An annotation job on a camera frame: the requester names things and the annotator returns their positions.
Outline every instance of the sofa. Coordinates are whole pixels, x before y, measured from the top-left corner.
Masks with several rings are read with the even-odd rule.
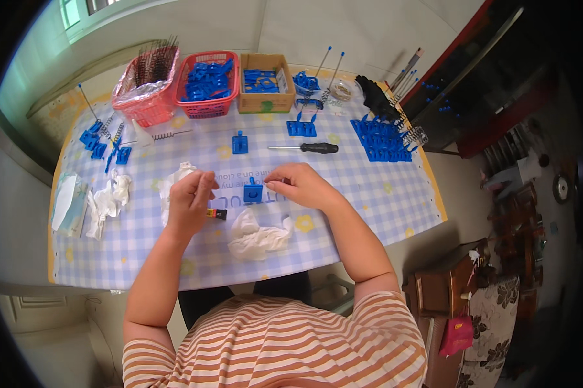
[[[519,288],[520,280],[514,275],[478,289],[470,299],[473,346],[448,358],[438,354],[448,318],[415,315],[427,349],[425,386],[490,388],[496,385],[511,343]]]

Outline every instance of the tissue box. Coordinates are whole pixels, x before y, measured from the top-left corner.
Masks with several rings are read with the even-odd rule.
[[[89,185],[76,173],[63,173],[59,177],[50,218],[53,230],[63,236],[80,237],[88,190]]]

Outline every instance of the red plastic basket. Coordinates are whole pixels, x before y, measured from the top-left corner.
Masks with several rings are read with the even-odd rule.
[[[195,63],[215,62],[224,65],[229,58],[233,59],[233,70],[227,73],[227,76],[229,77],[229,85],[231,85],[229,88],[231,89],[229,97],[208,101],[183,102],[181,100],[182,97],[186,97],[186,88],[184,85],[186,85],[188,81],[188,73],[192,70]],[[224,116],[229,113],[231,101],[233,101],[233,99],[240,93],[239,74],[240,61],[237,58],[237,54],[233,51],[207,51],[205,53],[189,55],[181,64],[179,80],[175,86],[175,104],[180,106],[190,119],[207,119],[210,117]]]
[[[134,88],[134,66],[137,59],[138,57],[132,59],[127,65],[125,73],[121,78],[120,85],[118,85],[117,96],[120,96],[122,93]],[[179,49],[177,49],[177,52],[175,53],[175,58],[173,58],[173,66],[171,67],[171,71],[168,74],[168,77],[172,79],[173,82],[167,84],[160,91],[156,92],[148,98],[138,101],[118,103],[116,101],[117,96],[115,96],[113,93],[112,104],[115,111],[121,111],[125,115],[125,118],[130,122],[132,122],[132,119],[135,119],[136,122],[143,128],[171,120],[175,114],[175,109],[177,108],[173,94],[175,92],[174,84],[177,83],[175,74],[177,73],[178,63]]]

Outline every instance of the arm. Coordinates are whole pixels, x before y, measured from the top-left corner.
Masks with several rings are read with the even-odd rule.
[[[347,274],[356,282],[355,299],[375,291],[398,291],[384,246],[356,210],[306,163],[277,167],[264,180],[268,189],[326,214]]]
[[[171,187],[167,226],[145,260],[127,297],[123,341],[154,340],[173,349],[167,323],[179,289],[181,255],[205,223],[208,199],[218,189],[214,173],[195,171]]]

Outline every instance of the glue tube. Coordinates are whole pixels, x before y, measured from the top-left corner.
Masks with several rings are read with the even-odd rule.
[[[208,209],[207,217],[227,220],[227,209]]]

